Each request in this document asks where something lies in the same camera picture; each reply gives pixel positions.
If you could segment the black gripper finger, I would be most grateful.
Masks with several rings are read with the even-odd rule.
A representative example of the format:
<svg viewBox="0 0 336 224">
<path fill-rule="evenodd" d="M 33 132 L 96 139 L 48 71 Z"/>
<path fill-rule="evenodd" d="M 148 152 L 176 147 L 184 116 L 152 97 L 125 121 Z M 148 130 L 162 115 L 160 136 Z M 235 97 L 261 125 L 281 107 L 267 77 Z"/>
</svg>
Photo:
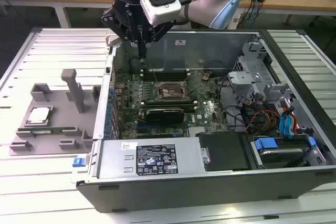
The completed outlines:
<svg viewBox="0 0 336 224">
<path fill-rule="evenodd" d="M 125 15 L 120 16 L 114 8 L 104 12 L 101 21 L 121 39 L 130 41 L 138 49 L 139 58 L 142 59 L 142 38 L 140 25 L 136 23 L 135 12 L 125 9 Z"/>
<path fill-rule="evenodd" d="M 173 26 L 175 20 L 157 26 L 150 25 L 147 20 L 142 23 L 142 59 L 146 58 L 146 45 L 159 41 Z"/>
</svg>

